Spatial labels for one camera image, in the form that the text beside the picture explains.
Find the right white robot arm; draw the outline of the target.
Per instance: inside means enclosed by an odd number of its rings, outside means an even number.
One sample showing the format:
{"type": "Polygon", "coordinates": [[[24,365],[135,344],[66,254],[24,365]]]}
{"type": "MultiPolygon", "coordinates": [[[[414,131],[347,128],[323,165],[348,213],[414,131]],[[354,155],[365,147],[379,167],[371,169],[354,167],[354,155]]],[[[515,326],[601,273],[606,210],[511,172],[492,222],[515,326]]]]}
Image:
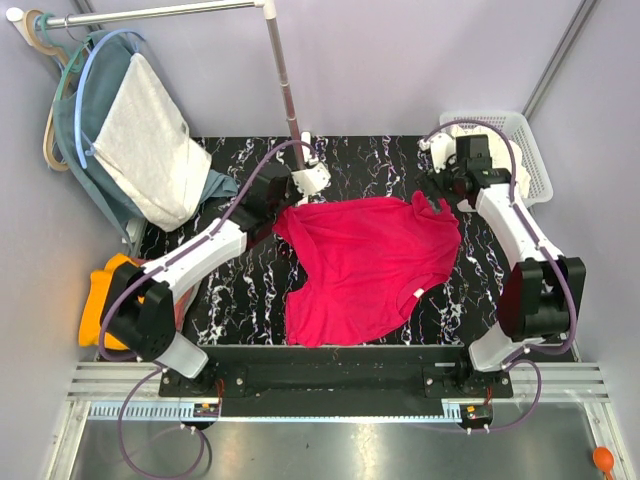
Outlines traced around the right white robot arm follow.
{"type": "Polygon", "coordinates": [[[530,350],[562,355],[574,342],[586,267],[544,235],[527,210],[516,169],[493,164],[485,134],[435,134],[421,143],[431,166],[417,178],[432,203],[467,202],[487,223],[511,268],[497,322],[467,349],[478,372],[506,369],[530,350]]]}

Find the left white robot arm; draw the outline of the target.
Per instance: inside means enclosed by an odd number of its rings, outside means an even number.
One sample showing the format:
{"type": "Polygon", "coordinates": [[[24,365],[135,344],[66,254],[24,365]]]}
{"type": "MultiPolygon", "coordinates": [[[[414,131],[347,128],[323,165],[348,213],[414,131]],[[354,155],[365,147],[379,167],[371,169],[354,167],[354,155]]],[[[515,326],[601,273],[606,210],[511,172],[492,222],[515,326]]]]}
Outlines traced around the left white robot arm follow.
{"type": "Polygon", "coordinates": [[[308,195],[305,170],[269,164],[252,176],[222,217],[174,251],[141,267],[118,266],[108,286],[99,344],[111,335],[135,358],[194,379],[208,355],[176,326],[174,307],[196,284],[272,234],[278,215],[308,195]]]}

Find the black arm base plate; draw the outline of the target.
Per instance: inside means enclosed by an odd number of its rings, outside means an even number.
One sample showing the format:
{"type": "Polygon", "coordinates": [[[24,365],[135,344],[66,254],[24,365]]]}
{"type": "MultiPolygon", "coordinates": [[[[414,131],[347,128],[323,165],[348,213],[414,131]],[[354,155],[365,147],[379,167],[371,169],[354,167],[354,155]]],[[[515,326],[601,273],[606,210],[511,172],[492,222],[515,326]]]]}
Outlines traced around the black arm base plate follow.
{"type": "Polygon", "coordinates": [[[174,371],[162,397],[220,394],[226,418],[400,420],[442,417],[445,400],[470,403],[513,396],[504,371],[475,373],[456,346],[212,346],[200,376],[174,371]]]}

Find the red t shirt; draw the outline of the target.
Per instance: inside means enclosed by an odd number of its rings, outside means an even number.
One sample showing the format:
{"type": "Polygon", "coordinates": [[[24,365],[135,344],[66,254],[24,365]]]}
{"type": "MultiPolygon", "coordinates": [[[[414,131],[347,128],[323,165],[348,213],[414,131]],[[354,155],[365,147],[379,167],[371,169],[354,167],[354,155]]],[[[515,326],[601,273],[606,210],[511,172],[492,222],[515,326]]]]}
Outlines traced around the red t shirt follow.
{"type": "Polygon", "coordinates": [[[455,215],[436,215],[421,192],[290,207],[273,230],[307,274],[285,300],[286,341],[304,347],[358,345],[401,327],[449,280],[461,242],[455,215]]]}

